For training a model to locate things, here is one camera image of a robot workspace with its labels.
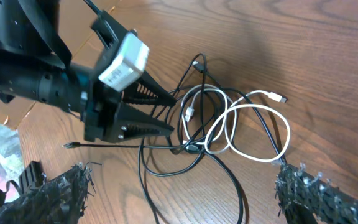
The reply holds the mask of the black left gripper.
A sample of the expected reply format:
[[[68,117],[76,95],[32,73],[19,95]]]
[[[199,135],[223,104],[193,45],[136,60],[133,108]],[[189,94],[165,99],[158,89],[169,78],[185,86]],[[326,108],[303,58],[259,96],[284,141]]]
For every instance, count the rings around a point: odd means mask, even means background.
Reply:
[[[84,140],[94,142],[100,139],[117,143],[144,137],[169,136],[174,128],[144,112],[127,105],[174,106],[176,99],[160,86],[148,72],[144,72],[134,83],[124,89],[121,103],[120,92],[100,81],[116,58],[126,29],[112,16],[101,11],[91,28],[102,42],[94,69],[89,75],[88,101],[82,114]]]

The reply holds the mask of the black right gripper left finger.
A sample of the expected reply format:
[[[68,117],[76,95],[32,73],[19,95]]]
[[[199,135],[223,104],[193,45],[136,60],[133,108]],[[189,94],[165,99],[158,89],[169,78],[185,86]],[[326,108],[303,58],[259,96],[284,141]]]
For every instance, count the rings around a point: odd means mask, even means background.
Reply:
[[[6,202],[7,191],[0,189],[0,223],[78,223],[84,216],[86,201],[94,185],[91,168],[77,163],[51,181],[26,189],[14,180],[6,183],[19,198]]]

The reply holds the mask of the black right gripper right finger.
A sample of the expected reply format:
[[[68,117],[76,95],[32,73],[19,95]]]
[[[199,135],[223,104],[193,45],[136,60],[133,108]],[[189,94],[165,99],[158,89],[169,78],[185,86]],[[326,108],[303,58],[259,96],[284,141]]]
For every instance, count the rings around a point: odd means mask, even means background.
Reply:
[[[287,223],[358,223],[358,200],[322,177],[307,173],[304,164],[300,168],[282,164],[275,181],[279,213]]]

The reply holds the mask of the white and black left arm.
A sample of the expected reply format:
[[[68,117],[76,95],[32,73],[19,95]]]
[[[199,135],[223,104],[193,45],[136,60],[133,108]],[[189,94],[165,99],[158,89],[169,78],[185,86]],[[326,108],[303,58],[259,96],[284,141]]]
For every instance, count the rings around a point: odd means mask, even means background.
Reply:
[[[58,34],[58,1],[0,1],[0,100],[31,99],[78,113],[84,139],[116,143],[169,136],[173,128],[138,109],[176,101],[146,71],[149,48],[93,2],[103,49],[94,67],[73,63]]]

